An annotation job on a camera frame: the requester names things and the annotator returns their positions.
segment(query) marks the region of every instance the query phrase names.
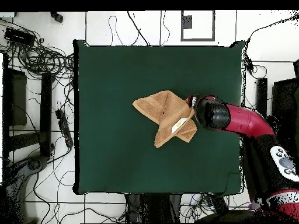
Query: white label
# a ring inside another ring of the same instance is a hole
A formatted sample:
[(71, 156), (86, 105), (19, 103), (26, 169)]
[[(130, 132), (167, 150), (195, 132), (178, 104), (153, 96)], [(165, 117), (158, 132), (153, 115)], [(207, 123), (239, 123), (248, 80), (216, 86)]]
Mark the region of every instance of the white label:
[(271, 154), (279, 172), (281, 173), (281, 175), (283, 177), (285, 177), (289, 180), (293, 180), (295, 182), (299, 182), (299, 176), (296, 173), (295, 167), (293, 169), (287, 169), (279, 163), (279, 160), (282, 157), (288, 158), (286, 151), (282, 147), (280, 147), (280, 146), (272, 147), (270, 150), (270, 154)]
[(173, 134), (183, 123), (186, 122), (188, 118), (181, 118), (172, 128), (171, 134)]

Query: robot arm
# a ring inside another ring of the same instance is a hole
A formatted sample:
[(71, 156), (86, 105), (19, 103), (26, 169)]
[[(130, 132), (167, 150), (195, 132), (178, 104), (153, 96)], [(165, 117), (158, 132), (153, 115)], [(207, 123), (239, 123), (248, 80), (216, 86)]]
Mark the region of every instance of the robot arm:
[(249, 164), (255, 201), (261, 200), (261, 209), (282, 211), (299, 221), (299, 175), (266, 120), (251, 109), (224, 103), (213, 95), (191, 95), (188, 104), (202, 127), (238, 134), (248, 153), (251, 147), (246, 143), (253, 143), (259, 160), (259, 164)]

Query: grout line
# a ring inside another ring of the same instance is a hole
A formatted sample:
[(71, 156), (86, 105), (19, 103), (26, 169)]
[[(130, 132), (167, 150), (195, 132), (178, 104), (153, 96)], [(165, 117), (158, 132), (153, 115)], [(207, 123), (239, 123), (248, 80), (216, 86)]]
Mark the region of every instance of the grout line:
[(86, 194), (84, 194), (84, 224), (86, 224)]
[(85, 42), (87, 43), (87, 12), (86, 11), (85, 11)]
[(33, 129), (13, 129), (14, 131), (27, 131), (27, 132), (29, 132), (29, 131), (34, 131), (35, 132), (35, 130), (33, 130)]
[[(27, 201), (25, 200), (25, 202), (29, 202), (29, 203), (44, 203), (46, 204), (46, 202), (44, 201)], [(125, 205), (125, 202), (57, 202), (57, 201), (47, 201), (49, 204), (111, 204), (111, 205)]]
[(237, 18), (238, 18), (238, 11), (236, 10), (235, 42), (237, 41)]
[[(14, 125), (12, 126), (12, 136), (15, 136), (15, 129), (14, 129)], [(15, 150), (12, 151), (12, 164), (15, 164)]]
[(284, 63), (294, 63), (293, 61), (267, 61), (267, 60), (252, 60), (252, 62), (284, 62)]
[(161, 36), (162, 36), (162, 11), (160, 11), (160, 41), (159, 41), (160, 46), (161, 46)]

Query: black stand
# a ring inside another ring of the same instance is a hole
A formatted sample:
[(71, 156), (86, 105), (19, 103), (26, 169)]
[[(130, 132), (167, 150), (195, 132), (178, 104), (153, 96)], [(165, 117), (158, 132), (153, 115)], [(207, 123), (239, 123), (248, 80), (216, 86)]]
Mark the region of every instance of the black stand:
[[(54, 145), (51, 143), (53, 76), (45, 73), (41, 79), (40, 132), (9, 137), (9, 150), (40, 144), (40, 155), (33, 156), (9, 166), (6, 162), (7, 150), (4, 151), (2, 186), (0, 186), (0, 217), (6, 223), (28, 223), (25, 217), (25, 189), (31, 175), (39, 173), (47, 166)], [(8, 88), (4, 86), (4, 95)], [(10, 109), (11, 101), (4, 100), (4, 109)]]

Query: towel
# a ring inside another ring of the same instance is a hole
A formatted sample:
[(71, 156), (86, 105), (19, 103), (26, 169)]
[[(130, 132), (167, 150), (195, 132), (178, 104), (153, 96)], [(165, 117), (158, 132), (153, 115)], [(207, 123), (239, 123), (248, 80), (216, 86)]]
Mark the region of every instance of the towel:
[(143, 115), (159, 125), (154, 145), (161, 147), (172, 137), (189, 143), (197, 128), (191, 120), (194, 110), (171, 91), (161, 91), (133, 102)]

